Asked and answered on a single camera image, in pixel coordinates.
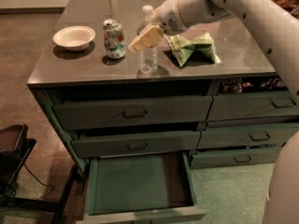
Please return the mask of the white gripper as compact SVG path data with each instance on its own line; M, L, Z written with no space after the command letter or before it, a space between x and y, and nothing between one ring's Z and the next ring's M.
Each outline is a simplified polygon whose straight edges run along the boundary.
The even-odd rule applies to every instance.
M128 45L131 52L156 47L166 35L177 35L189 29L187 24L188 9L183 0L165 0L154 10L152 23Z

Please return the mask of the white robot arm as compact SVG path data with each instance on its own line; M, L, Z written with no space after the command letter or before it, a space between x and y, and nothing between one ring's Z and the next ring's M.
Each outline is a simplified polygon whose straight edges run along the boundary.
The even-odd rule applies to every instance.
M299 92L299 20L271 0L166 0L129 49L158 45L198 23L239 18L293 98ZM270 180L262 224L299 224L299 133L281 149Z

